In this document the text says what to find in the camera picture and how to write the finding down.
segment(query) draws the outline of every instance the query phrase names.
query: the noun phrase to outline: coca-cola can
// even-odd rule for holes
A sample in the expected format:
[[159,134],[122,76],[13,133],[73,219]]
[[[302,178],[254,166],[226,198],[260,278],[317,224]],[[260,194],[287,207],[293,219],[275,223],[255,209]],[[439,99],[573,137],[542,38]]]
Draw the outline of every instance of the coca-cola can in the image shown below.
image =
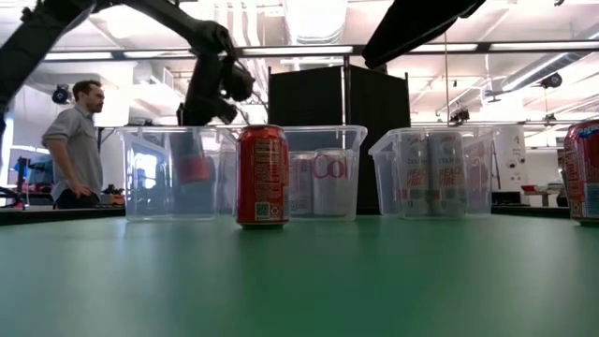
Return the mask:
[[237,143],[237,223],[282,227],[289,220],[289,146],[275,125],[245,127]]
[[352,212],[350,151],[321,149],[314,154],[314,215],[346,216]]
[[570,216],[582,225],[599,221],[599,121],[572,125],[563,141]]
[[312,215],[314,152],[289,154],[289,213]]

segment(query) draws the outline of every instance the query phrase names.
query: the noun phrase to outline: diet coke can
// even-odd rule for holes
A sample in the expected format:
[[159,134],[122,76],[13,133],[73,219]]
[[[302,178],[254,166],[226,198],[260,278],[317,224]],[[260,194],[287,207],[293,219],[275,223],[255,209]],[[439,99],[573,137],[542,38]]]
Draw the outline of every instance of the diet coke can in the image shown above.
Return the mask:
[[312,215],[313,152],[292,152],[289,155],[289,212]]
[[316,150],[314,155],[314,215],[346,216],[352,213],[354,200],[351,165],[344,149]]

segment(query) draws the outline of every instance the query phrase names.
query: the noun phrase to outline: desk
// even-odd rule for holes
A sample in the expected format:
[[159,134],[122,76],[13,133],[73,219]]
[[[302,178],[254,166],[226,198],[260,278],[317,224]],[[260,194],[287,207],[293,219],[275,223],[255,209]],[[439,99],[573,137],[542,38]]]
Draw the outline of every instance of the desk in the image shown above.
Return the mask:
[[3,336],[596,336],[599,230],[569,220],[123,218],[0,227]]

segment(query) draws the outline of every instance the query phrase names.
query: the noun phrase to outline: man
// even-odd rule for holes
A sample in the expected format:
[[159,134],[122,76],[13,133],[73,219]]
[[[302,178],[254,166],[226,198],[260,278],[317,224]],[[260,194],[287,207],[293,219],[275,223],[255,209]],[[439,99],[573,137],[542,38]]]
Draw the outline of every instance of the man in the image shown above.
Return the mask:
[[75,107],[58,114],[42,144],[54,165],[51,195],[59,209],[94,207],[102,188],[102,163],[97,149],[94,114],[102,111],[104,92],[98,81],[73,86]]

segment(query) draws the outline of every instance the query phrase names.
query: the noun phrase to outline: man's hand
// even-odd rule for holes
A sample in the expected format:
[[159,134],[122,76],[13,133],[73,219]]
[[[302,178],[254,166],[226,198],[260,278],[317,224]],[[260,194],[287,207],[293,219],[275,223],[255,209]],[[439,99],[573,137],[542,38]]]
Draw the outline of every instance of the man's hand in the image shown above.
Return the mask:
[[92,195],[92,190],[90,190],[88,187],[83,186],[79,182],[69,182],[68,187],[71,191],[73,191],[73,193],[75,193],[75,196],[77,198],[80,198],[81,196]]

